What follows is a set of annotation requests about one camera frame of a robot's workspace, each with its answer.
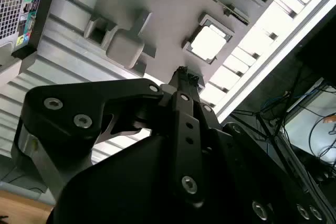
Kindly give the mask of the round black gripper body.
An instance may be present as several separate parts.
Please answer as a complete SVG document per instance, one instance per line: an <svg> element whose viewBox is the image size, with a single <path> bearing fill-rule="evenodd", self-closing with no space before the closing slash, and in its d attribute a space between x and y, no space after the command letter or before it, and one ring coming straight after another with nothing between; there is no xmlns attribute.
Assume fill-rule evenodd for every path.
<svg viewBox="0 0 336 224"><path fill-rule="evenodd" d="M232 137L208 136L202 153L204 203L195 208L182 185L173 186L172 145L155 137L76 175L63 189L53 223L252 223L251 201L228 171L224 150Z"/></svg>

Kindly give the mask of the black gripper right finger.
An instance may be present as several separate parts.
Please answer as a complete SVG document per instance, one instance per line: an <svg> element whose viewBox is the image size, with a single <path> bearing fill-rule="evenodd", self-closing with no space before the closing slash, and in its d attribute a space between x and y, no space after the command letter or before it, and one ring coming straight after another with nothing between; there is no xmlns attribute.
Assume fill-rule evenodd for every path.
<svg viewBox="0 0 336 224"><path fill-rule="evenodd" d="M240 125L221 126L188 75L200 146L206 223L328 223L322 200L294 164L276 163Z"/></svg>

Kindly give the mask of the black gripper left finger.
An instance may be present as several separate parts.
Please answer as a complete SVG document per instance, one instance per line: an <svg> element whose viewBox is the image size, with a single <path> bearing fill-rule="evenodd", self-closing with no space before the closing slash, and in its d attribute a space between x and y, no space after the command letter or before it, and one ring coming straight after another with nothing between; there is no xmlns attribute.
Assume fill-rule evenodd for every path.
<svg viewBox="0 0 336 224"><path fill-rule="evenodd" d="M172 145L171 179L204 203L200 123L186 67L168 84L149 79L40 86L24 98L13 148L53 196L79 173L155 137Z"/></svg>

